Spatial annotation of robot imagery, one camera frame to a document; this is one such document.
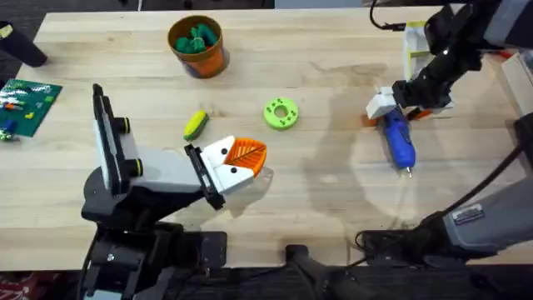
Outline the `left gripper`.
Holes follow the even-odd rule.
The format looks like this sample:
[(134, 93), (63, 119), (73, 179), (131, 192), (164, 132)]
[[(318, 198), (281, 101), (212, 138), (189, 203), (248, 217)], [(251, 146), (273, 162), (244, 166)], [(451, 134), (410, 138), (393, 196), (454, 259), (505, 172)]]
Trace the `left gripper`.
[[(225, 204), (222, 194), (251, 183), (266, 161), (265, 143), (249, 137), (228, 136), (203, 149), (185, 146), (184, 155), (142, 148), (140, 157), (118, 165), (103, 162), (83, 187), (82, 218), (106, 229), (142, 231), (194, 202), (206, 199), (216, 210)], [(211, 175), (200, 154), (212, 164)]]

